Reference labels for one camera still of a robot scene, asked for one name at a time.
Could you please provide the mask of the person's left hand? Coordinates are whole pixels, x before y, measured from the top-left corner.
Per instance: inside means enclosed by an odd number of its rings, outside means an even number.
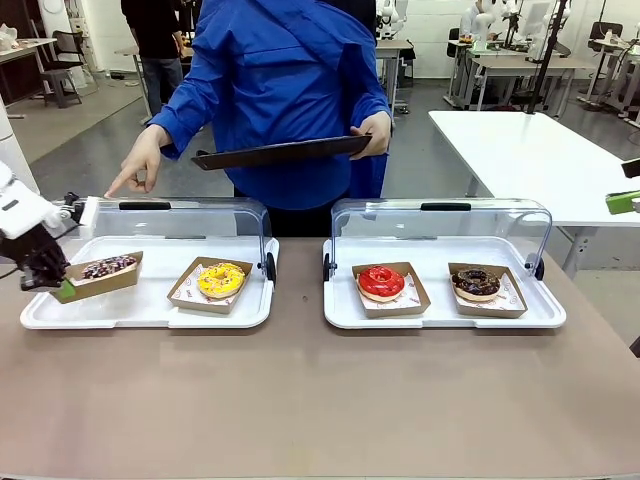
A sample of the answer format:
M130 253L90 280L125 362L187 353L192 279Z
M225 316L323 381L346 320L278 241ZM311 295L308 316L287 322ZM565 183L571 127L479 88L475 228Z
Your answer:
M370 136L371 139L366 147L353 154L351 160L360 160L364 157L383 155L388 151L391 140L392 120L385 111L377 112L363 120L359 127L350 128L353 135Z

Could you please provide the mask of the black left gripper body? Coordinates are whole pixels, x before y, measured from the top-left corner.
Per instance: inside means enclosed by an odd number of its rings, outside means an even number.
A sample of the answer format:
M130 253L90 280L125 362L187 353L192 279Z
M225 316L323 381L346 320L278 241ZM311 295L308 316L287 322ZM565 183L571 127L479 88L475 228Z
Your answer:
M33 227L15 239L1 232L1 257L12 260L21 272L23 292L59 289L69 266L63 250L45 227Z

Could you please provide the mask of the person's right hand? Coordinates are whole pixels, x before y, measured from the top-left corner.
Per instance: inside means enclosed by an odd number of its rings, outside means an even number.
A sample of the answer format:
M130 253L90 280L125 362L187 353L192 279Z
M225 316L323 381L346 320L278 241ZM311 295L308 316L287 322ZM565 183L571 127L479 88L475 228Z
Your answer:
M161 148L170 143L167 132L159 125L150 125L140 133L121 171L105 193L112 198L123 187L139 193L150 193L155 187L161 163Z

